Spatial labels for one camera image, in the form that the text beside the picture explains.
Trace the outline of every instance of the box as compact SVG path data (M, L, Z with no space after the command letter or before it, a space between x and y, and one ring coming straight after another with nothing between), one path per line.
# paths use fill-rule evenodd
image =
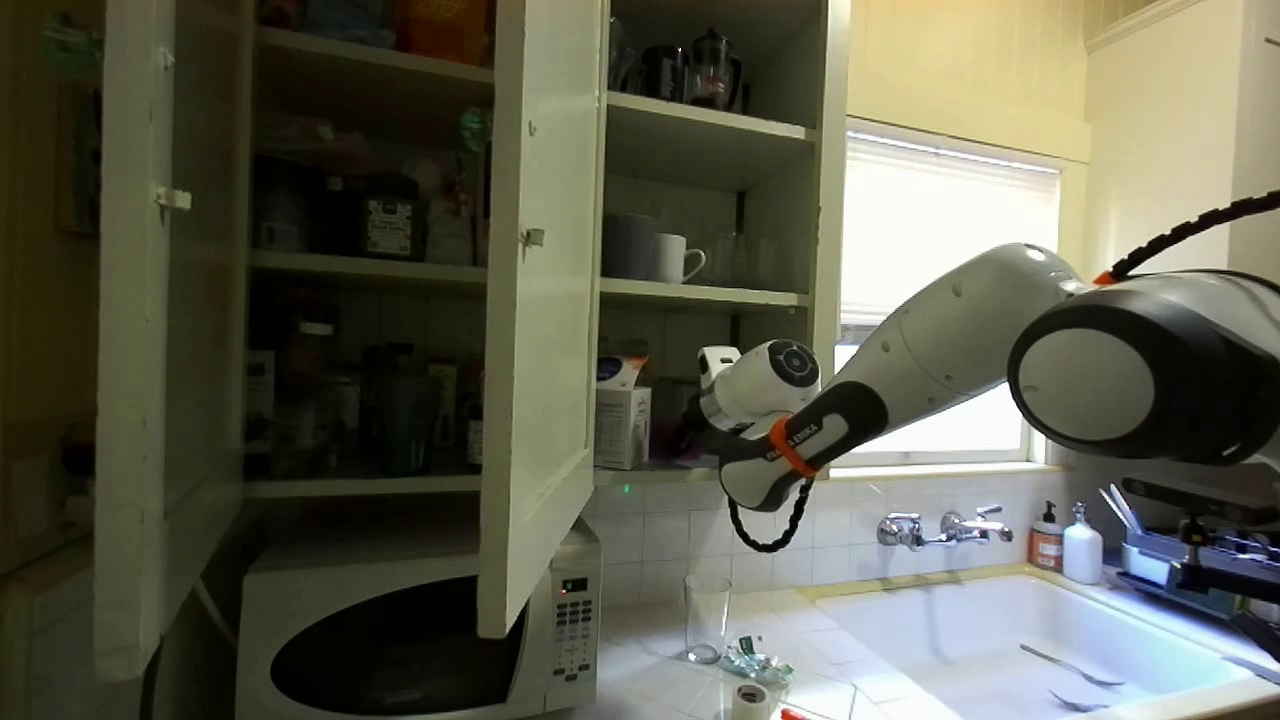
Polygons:
M653 386L597 386L597 467L644 467Z

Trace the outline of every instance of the bottle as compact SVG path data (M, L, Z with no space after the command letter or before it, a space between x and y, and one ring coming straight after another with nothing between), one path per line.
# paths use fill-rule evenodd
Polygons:
M1087 526L1084 503L1077 503L1077 519L1063 533L1063 574L1077 582L1104 579L1104 537Z
M1054 499L1044 499L1044 515L1029 533L1029 561L1036 566L1054 566L1055 571L1059 555L1063 555L1063 526L1055 524Z

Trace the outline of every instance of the cup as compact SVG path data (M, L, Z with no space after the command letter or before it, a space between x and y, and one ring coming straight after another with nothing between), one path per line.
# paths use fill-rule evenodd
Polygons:
M685 278L692 278L696 272L708 267L708 250L706 248L689 248L689 237L656 230L653 242L656 242L656 275L653 278L685 282Z

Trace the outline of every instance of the white cabinet door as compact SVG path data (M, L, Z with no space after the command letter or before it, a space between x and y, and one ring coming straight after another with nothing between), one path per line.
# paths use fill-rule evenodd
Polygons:
M242 509L247 2L107 2L98 669L140 676Z
M491 151L482 634L594 496L604 0L501 0Z

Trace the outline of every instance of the cabinet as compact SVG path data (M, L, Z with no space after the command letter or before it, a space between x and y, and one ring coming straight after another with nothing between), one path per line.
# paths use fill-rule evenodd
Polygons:
M1093 230L1104 261L1241 194L1280 187L1280 7L1152 2L1093 40ZM1203 230L1150 267L1280 275L1275 216Z
M140 676L208 553L254 499L482 490L482 632L518 621L594 496L597 348L644 335L692 374L708 339L831 348L843 158L843 2L496 0L491 66L258 28L258 7L163 0L107 16L98 660ZM608 92L608 16L644 45L716 22L750 112ZM266 109L391 144L491 103L490 261L445 267L254 242ZM732 228L754 282L600 278L604 208ZM484 467L245 479L245 361L266 282L325 289L353 348L484 361Z

